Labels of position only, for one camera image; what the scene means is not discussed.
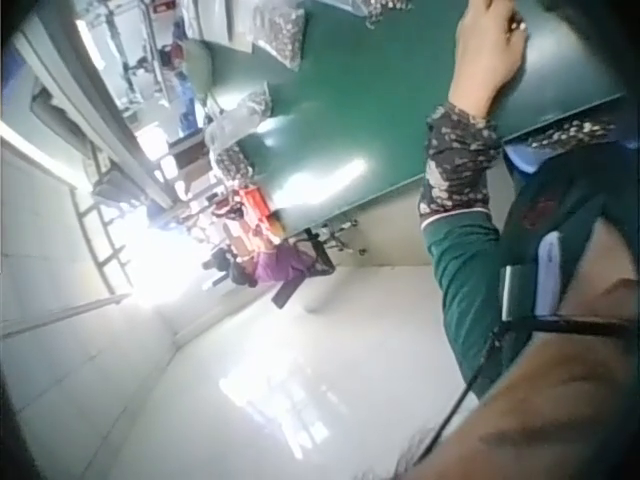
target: green table surface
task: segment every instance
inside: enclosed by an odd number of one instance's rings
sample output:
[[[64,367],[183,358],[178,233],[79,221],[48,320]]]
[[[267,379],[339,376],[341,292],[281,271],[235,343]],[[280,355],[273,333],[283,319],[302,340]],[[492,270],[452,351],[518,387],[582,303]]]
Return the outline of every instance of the green table surface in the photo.
[[[253,54],[213,47],[213,92],[223,108],[269,84],[272,118],[240,146],[289,233],[421,175],[426,119],[446,99],[466,4],[415,1],[412,10],[390,12],[370,30],[362,18],[308,1],[298,72],[258,47]],[[535,0],[521,0],[518,8],[530,39],[523,72],[495,115],[505,137],[620,94],[562,21]]]

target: black strap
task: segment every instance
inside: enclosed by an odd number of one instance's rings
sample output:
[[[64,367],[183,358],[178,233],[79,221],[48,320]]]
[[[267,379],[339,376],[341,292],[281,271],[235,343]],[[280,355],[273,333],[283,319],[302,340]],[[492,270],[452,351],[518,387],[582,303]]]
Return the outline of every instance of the black strap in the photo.
[[[444,420],[440,423],[440,426],[434,433],[431,440],[429,440],[425,449],[418,456],[415,461],[415,465],[421,463],[425,458],[427,458],[429,454],[435,450],[438,443],[440,443],[442,435],[444,435],[447,427],[451,424],[451,420],[453,420],[455,414],[458,413],[462,403],[471,393],[471,390],[480,378],[485,365],[493,355],[502,348],[506,335],[522,331],[606,337],[620,340],[638,338],[637,325],[630,326],[623,323],[602,323],[596,321],[577,320],[576,318],[567,318],[559,315],[552,315],[548,317],[532,316],[500,322],[500,325],[491,333],[489,343],[485,347],[478,368],[473,372],[473,375],[469,378],[464,390],[454,402],[453,407],[451,407],[449,413],[444,417]]]

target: white floor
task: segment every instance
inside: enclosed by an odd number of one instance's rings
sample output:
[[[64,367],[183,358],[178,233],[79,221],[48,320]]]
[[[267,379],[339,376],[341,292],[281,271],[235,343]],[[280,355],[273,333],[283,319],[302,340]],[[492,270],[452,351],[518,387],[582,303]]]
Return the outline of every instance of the white floor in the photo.
[[[461,388],[430,267],[343,269],[178,352],[111,478],[389,474]]]

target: plastic bag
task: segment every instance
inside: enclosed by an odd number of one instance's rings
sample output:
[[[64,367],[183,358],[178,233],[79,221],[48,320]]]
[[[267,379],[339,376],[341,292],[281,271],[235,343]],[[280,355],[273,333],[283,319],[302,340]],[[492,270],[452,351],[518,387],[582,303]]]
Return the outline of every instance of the plastic bag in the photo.
[[[367,12],[367,27],[374,28],[389,10],[410,10],[411,0],[357,0]]]
[[[227,186],[245,188],[251,184],[253,167],[238,145],[231,145],[217,154],[211,150],[209,161],[214,171]]]
[[[265,85],[243,97],[235,108],[216,118],[205,130],[205,142],[214,154],[221,152],[253,133],[270,115],[271,97]]]
[[[240,15],[241,30],[291,70],[300,68],[306,14],[295,0],[247,3]]]
[[[318,0],[321,3],[326,3],[332,7],[341,8],[347,12],[353,13],[358,17],[366,17],[369,12],[364,7],[364,1],[366,0]]]

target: worker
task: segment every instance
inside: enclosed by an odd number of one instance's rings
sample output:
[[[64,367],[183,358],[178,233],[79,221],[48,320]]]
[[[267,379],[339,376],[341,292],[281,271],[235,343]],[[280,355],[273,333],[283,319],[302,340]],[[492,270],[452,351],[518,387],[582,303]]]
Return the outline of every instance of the worker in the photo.
[[[206,197],[208,205],[211,205],[211,215],[216,218],[240,222],[244,220],[244,205],[237,190],[231,189],[226,195],[214,192]]]
[[[288,241],[275,244],[259,225],[253,229],[252,243],[257,251],[236,262],[241,268],[229,271],[231,281],[237,285],[255,287],[260,283],[286,282],[300,275],[320,277],[334,272],[333,266]]]
[[[419,200],[446,336],[480,404],[394,478],[608,478],[598,469],[638,426],[637,153],[576,146],[527,179],[502,234],[491,220],[486,173],[501,142],[489,118],[527,42],[514,8],[468,2],[448,101],[429,120]],[[534,318],[546,321],[505,337],[483,361],[497,327]],[[553,333],[559,318],[572,334]]]

